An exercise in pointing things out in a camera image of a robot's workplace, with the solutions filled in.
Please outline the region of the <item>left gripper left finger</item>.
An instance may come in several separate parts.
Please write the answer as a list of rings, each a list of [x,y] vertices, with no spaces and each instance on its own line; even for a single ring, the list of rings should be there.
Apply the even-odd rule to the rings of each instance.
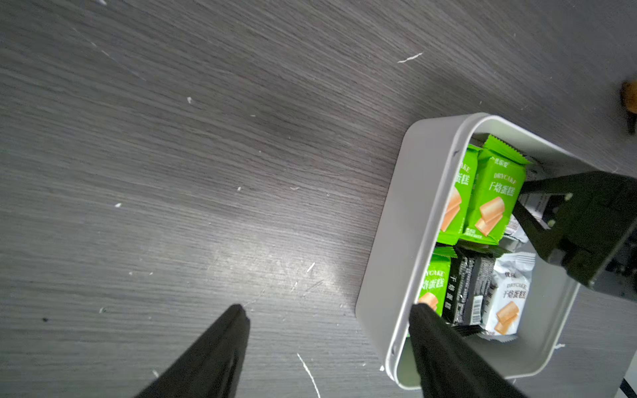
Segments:
[[[239,304],[230,306],[139,397],[234,397],[250,333]]]

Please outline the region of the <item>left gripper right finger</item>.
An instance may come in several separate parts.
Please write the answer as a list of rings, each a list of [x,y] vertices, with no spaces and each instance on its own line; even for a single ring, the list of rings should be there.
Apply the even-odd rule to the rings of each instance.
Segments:
[[[411,306],[409,333],[424,397],[523,397],[424,303]]]

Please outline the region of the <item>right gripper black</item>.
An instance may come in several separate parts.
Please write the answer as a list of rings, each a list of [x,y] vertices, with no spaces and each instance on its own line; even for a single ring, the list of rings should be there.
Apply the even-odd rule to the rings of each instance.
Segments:
[[[524,194],[550,197],[540,223],[520,202],[513,214],[537,254],[605,295],[636,296],[636,180],[593,171],[527,182]]]

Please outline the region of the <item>white cookie packet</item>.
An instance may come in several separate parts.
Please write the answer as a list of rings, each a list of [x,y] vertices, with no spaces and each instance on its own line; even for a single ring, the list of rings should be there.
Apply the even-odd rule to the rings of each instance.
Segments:
[[[532,283],[536,255],[519,252],[495,260],[484,298],[479,336],[488,341],[513,341],[521,321]]]

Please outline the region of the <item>white storage box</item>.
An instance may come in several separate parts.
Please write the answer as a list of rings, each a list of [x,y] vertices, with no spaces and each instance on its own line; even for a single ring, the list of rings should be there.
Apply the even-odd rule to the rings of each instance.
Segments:
[[[410,308],[436,244],[443,201],[475,134],[502,139],[551,177],[592,170],[589,162],[497,115],[422,119],[406,131],[356,304],[357,319],[386,374],[404,390],[421,386],[406,341]],[[579,288],[565,270],[538,260],[514,341],[471,336],[466,344],[504,378],[535,376],[550,362]]]

